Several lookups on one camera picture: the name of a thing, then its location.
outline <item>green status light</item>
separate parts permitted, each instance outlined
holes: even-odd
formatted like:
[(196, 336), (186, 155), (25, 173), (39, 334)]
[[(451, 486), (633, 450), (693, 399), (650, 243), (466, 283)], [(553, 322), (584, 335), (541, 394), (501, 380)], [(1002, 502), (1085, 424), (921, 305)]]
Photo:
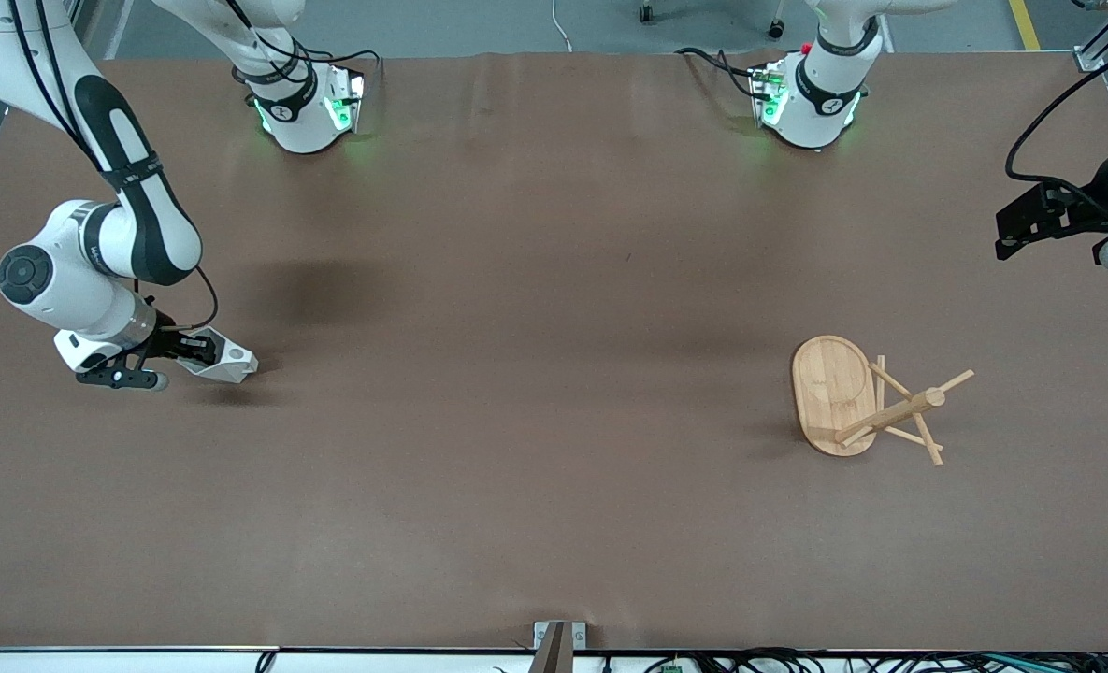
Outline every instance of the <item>green status light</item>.
[(263, 120), (263, 131), (271, 133), (271, 124), (267, 123), (267, 113), (263, 111), (263, 106), (255, 101), (255, 110), (258, 111), (258, 119)]
[(786, 108), (788, 100), (788, 91), (779, 89), (779, 93), (766, 102), (766, 111), (762, 114), (763, 122), (774, 126), (781, 120), (781, 108)]
[(328, 111), (330, 111), (330, 118), (332, 119), (332, 125), (338, 129), (338, 131), (347, 131), (350, 128), (350, 106), (349, 104), (341, 101), (330, 101), (326, 99), (328, 103)]

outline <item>yellow floor line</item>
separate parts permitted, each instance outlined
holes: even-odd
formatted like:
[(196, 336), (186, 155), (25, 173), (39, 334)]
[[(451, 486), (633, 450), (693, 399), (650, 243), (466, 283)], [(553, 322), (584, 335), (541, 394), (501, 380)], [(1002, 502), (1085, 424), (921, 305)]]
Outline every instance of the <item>yellow floor line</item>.
[(1036, 38), (1036, 27), (1032, 26), (1032, 14), (1027, 12), (1024, 0), (1009, 0), (1010, 13), (1015, 14), (1015, 26), (1019, 27), (1019, 38), (1027, 51), (1039, 51), (1039, 39)]

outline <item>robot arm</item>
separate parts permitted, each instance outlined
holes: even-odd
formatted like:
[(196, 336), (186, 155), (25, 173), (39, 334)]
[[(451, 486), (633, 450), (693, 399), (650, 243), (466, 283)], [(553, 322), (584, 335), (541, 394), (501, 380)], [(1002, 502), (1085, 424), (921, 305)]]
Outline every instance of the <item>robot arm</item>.
[(819, 16), (809, 51), (790, 52), (751, 73), (753, 115), (799, 147), (823, 147), (849, 123), (865, 74), (882, 52), (879, 14), (921, 14), (955, 0), (806, 0)]
[[(1108, 234), (1108, 159), (1079, 191), (1057, 181), (1042, 181), (998, 211), (998, 259), (1009, 259), (1028, 243), (1083, 233)], [(1108, 237), (1092, 247), (1095, 264), (1108, 268)]]
[[(253, 371), (248, 350), (203, 325), (173, 329), (174, 320), (123, 284), (183, 281), (197, 269), (201, 237), (134, 112), (72, 33), (61, 0), (0, 0), (0, 99), (70, 132), (116, 191), (116, 203), (59, 205), (0, 264), (3, 297), (59, 329), (57, 349), (78, 378), (160, 388), (164, 376), (142, 369), (152, 357), (234, 383)], [(126, 367), (130, 355), (138, 356), (137, 369)]]
[(326, 149), (356, 131), (362, 77), (315, 61), (288, 33), (305, 0), (153, 0), (176, 14), (234, 63), (254, 93), (263, 128), (296, 153)]

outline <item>black mount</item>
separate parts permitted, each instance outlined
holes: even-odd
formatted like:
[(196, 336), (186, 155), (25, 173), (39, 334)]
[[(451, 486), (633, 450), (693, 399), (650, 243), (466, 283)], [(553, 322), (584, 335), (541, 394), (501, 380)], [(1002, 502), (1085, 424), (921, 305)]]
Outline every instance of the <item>black mount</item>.
[[(147, 297), (146, 304), (153, 304), (155, 298)], [(75, 380), (88, 386), (105, 386), (114, 390), (121, 388), (138, 388), (158, 390), (165, 386), (165, 375), (143, 369), (151, 358), (188, 359), (203, 366), (217, 363), (217, 344), (208, 336), (187, 336), (182, 332), (172, 332), (176, 320), (162, 312), (155, 312), (155, 329), (151, 336), (134, 348), (122, 350), (116, 356), (102, 360), (92, 369), (75, 374)], [(135, 359), (130, 366), (130, 359)]]

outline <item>wooden peg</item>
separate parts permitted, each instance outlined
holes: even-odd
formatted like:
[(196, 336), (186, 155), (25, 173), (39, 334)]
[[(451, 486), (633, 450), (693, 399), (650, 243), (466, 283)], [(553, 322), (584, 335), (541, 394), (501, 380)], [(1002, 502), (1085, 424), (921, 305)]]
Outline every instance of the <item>wooden peg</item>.
[(910, 434), (910, 431), (900, 430), (893, 426), (883, 427), (882, 431), (888, 431), (889, 434), (894, 435), (895, 438), (903, 438), (906, 439), (909, 442), (917, 443), (921, 447), (926, 447), (924, 438), (919, 438), (919, 436), (912, 435)]
[(874, 366), (874, 364), (871, 364), (870, 370), (874, 371), (874, 374), (878, 375), (878, 378), (885, 380), (886, 384), (890, 384), (890, 387), (899, 391), (900, 396), (904, 396), (907, 399), (912, 399), (912, 391), (907, 390), (907, 388), (904, 388), (903, 384), (900, 384), (899, 380), (895, 380), (894, 376), (886, 374), (886, 366), (880, 366), (880, 364), (879, 366)]
[(973, 370), (966, 369), (965, 371), (961, 371), (961, 374), (956, 375), (955, 378), (948, 380), (947, 384), (940, 386), (940, 389), (947, 392), (948, 390), (954, 389), (956, 386), (961, 386), (961, 384), (964, 384), (965, 380), (968, 380), (970, 378), (973, 378)]
[(894, 426), (896, 422), (912, 418), (912, 414), (923, 414), (925, 410), (931, 410), (942, 406), (945, 402), (945, 396), (943, 396), (943, 390), (938, 388), (929, 388), (924, 391), (913, 396), (912, 399), (900, 401), (896, 405), (891, 405), (888, 408), (879, 410), (878, 414), (872, 414), (869, 418), (861, 419), (849, 427), (844, 427), (843, 430), (835, 432), (835, 440), (839, 443), (855, 442), (855, 440), (864, 438), (870, 431), (882, 430), (883, 427)]
[(914, 418), (915, 426), (920, 429), (920, 437), (924, 439), (924, 446), (926, 447), (926, 450), (929, 450), (929, 456), (932, 457), (932, 465), (943, 465), (943, 459), (940, 457), (940, 450), (942, 450), (943, 447), (940, 446), (940, 443), (935, 443), (935, 439), (932, 438), (932, 431), (929, 430), (929, 426), (926, 426), (924, 417), (922, 417), (921, 414), (916, 414)]
[[(878, 367), (870, 366), (870, 370), (878, 374), (878, 371), (886, 371), (886, 356), (878, 357)], [(886, 380), (882, 376), (878, 376), (878, 384), (874, 386), (874, 391), (878, 392), (878, 410), (886, 408)]]

